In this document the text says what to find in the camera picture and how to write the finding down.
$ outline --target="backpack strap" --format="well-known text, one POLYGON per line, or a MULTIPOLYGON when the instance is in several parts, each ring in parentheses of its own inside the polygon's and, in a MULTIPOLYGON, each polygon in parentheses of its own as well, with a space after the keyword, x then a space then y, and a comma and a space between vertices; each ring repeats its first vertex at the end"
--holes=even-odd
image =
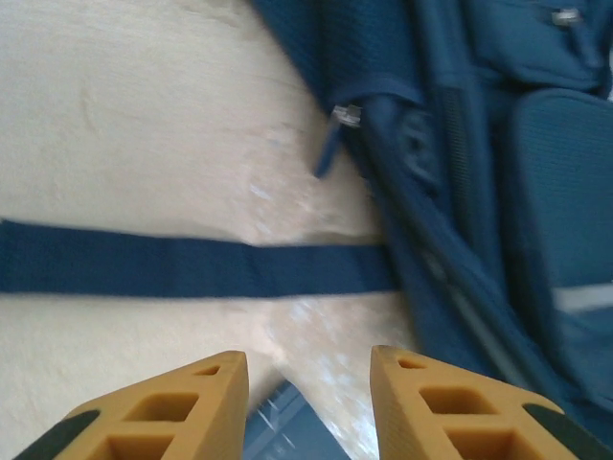
POLYGON ((275 298, 397 288, 383 245, 256 247, 3 221, 0 292, 275 298))

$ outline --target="rectangular hole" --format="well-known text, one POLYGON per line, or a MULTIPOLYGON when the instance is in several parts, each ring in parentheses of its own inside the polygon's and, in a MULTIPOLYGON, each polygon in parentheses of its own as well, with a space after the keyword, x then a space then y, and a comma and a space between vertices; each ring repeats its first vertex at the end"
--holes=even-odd
POLYGON ((87 460, 161 460, 172 436, 110 436, 87 460))
POLYGON ((512 430, 449 430, 447 436, 465 460, 543 460, 512 430))
POLYGON ((202 371, 198 371, 194 375, 195 376, 214 376, 217 372, 219 372, 219 366, 212 366, 202 371))
POLYGON ((407 359, 405 357, 398 360, 398 365, 402 369, 425 369, 425 366, 419 364, 418 362, 407 359))
POLYGON ((140 401, 125 417, 131 422, 183 422, 188 418, 197 393, 161 393, 140 401))
POLYGON ((479 393, 462 387, 426 387, 421 397, 435 414, 495 414, 496 410, 479 393))

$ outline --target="beige floor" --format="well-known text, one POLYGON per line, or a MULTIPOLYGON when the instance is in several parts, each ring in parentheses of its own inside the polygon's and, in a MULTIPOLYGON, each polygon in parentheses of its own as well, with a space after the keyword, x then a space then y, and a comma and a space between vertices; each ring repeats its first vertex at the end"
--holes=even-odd
MULTIPOLYGON (((347 158, 246 0, 10 0, 0 9, 0 216, 251 243, 374 241, 347 158)), ((282 302, 0 296, 0 458, 72 407, 226 349, 252 404, 285 375, 376 457, 370 347, 411 346, 394 295, 282 302)))

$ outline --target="backpack pocket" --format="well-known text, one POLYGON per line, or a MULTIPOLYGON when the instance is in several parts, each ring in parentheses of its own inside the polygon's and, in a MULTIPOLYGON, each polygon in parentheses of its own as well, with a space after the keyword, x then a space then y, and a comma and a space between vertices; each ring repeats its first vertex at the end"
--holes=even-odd
POLYGON ((606 59, 585 20, 585 0, 466 0, 481 65, 521 83, 589 91, 606 59))

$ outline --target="zipper pull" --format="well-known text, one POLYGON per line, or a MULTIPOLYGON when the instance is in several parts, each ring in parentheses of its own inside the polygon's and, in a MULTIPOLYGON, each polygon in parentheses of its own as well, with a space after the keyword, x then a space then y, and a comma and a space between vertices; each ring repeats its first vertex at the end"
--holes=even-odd
POLYGON ((552 21, 558 27, 568 28, 577 52, 583 57, 583 63, 590 69, 600 69, 602 59, 596 50, 596 43, 589 27, 585 24, 581 11, 577 8, 565 8, 552 12, 552 21))
POLYGON ((341 142, 341 127, 360 127, 362 109, 357 105, 336 105, 332 110, 328 123, 328 135, 322 148, 321 157, 315 176, 324 177, 332 165, 334 155, 338 152, 341 142))

